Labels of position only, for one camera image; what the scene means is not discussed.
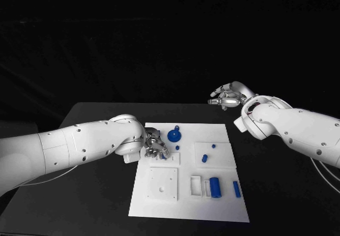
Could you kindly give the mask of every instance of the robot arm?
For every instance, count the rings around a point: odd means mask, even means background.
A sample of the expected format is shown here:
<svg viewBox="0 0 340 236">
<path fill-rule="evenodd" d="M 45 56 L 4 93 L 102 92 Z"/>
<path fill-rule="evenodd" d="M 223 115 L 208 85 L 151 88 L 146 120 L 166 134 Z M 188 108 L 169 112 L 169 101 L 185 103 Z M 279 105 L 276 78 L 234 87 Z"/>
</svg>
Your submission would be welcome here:
<svg viewBox="0 0 340 236">
<path fill-rule="evenodd" d="M 234 120 L 240 132 L 262 140 L 277 135 L 286 146 L 340 168 L 340 120 L 303 109 L 293 109 L 283 100 L 270 96 L 259 96 L 247 87 L 233 82 L 220 86 L 208 100 L 221 109 L 243 105 L 240 117 Z"/>
<path fill-rule="evenodd" d="M 0 139 L 0 196 L 38 176 L 87 163 L 109 153 L 123 156 L 123 162 L 168 151 L 156 130 L 145 128 L 130 115 L 110 120 L 74 124 L 66 128 Z"/>
</svg>

